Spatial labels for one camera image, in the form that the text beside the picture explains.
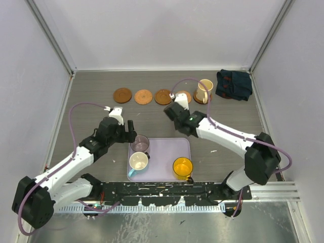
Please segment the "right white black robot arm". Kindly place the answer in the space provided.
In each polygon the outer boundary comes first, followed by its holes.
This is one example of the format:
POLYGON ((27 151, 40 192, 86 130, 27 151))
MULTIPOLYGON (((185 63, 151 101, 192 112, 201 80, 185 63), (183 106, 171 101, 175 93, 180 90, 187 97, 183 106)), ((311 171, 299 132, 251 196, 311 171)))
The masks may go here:
POLYGON ((234 199, 240 190, 253 183, 265 185, 281 162, 271 137, 266 133, 247 134, 224 126, 206 114, 190 111, 172 102, 164 113, 174 123, 175 130, 186 135, 215 142, 244 159, 244 165, 227 175, 221 184, 225 198, 234 199))

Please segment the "purple glass cup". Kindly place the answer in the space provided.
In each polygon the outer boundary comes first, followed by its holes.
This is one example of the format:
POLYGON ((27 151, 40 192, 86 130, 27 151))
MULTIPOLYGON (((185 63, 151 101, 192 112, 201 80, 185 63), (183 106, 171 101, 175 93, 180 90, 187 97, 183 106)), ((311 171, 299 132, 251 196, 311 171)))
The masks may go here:
POLYGON ((135 138, 135 141, 131 143, 131 149, 134 152, 142 152, 147 155, 147 157, 150 159, 150 141, 149 139, 144 135, 137 135, 135 138))

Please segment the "cream yellow mug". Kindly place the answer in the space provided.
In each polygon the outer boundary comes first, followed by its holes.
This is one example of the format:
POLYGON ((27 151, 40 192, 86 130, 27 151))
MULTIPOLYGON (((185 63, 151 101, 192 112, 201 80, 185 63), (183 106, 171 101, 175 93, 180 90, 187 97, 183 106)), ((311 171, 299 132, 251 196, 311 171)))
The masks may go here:
POLYGON ((208 103, 214 84, 209 79, 201 79, 196 89, 196 96, 203 103, 208 103))

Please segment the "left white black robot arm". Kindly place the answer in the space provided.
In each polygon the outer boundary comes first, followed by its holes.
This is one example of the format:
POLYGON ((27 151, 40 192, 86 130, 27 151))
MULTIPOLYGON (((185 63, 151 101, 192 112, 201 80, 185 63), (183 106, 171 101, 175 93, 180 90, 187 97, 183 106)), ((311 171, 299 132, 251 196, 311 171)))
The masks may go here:
POLYGON ((73 183, 69 180, 105 155, 113 144, 132 143, 136 136, 132 120, 122 125, 116 118, 105 117, 93 134, 83 139, 60 163, 33 179, 22 178, 12 204, 19 227, 25 221, 39 229, 47 224, 56 210, 71 202, 86 197, 99 199, 103 191, 100 180, 90 174, 83 174, 73 183))

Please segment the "woven rattan coaster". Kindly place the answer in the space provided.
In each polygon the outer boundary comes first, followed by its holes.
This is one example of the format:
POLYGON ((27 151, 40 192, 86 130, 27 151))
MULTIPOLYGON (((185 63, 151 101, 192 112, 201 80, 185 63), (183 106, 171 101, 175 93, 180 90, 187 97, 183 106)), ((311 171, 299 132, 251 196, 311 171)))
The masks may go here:
POLYGON ((142 89, 137 91, 134 96, 136 103, 140 105, 149 104, 152 101, 152 98, 153 98, 152 93, 147 89, 142 89))
POLYGON ((176 93, 176 95, 178 95, 178 94, 186 94, 186 96, 187 96, 187 100, 188 100, 188 103, 191 102, 192 97, 191 97, 191 94, 190 94, 188 91, 181 90, 181 91, 178 91, 178 92, 176 93))

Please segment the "yellow glass mug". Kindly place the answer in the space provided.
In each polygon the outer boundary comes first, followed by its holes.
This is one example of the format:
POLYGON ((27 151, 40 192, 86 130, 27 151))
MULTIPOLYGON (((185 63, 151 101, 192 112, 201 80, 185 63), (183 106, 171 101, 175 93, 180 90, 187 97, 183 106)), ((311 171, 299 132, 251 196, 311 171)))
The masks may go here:
POLYGON ((193 164, 190 159, 179 157, 173 162, 173 174, 177 180, 193 183, 192 172, 193 164))

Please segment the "dark wooden coaster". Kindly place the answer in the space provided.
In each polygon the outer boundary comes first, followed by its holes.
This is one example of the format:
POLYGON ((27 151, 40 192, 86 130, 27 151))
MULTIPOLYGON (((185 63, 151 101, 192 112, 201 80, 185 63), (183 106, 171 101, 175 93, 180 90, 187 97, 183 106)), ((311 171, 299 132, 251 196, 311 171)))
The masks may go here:
POLYGON ((168 105, 172 99, 170 97, 170 90, 160 89, 154 95, 155 102, 159 105, 168 105))
POLYGON ((200 99, 197 98, 196 91, 193 92, 193 98, 194 98, 195 102, 197 102, 198 104, 203 104, 203 105, 207 104, 207 103, 203 103, 202 100, 200 100, 200 99))
POLYGON ((113 93, 114 101, 120 104, 129 102, 131 98, 132 98, 132 92, 128 88, 119 88, 115 90, 113 93))

